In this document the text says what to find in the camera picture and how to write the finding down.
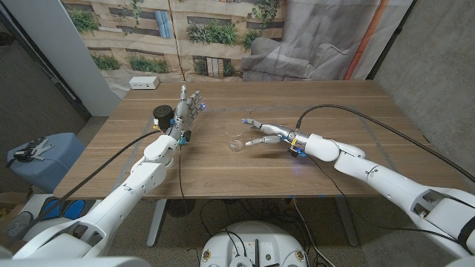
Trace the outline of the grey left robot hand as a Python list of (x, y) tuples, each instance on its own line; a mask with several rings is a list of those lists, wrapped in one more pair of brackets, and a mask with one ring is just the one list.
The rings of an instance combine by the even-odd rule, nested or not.
[(180, 101), (174, 112), (174, 124), (171, 126), (169, 136), (180, 140), (182, 135), (191, 128), (194, 119), (206, 107), (202, 99), (199, 90), (187, 96), (186, 86), (181, 86)]

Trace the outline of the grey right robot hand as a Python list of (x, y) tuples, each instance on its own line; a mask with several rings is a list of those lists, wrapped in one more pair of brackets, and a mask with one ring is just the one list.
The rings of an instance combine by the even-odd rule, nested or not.
[(263, 131), (266, 134), (266, 136), (248, 141), (246, 146), (261, 143), (278, 144), (280, 141), (288, 142), (291, 145), (305, 145), (309, 139), (309, 134), (291, 130), (282, 125), (259, 122), (255, 119), (242, 119), (242, 122), (251, 125), (252, 129)]

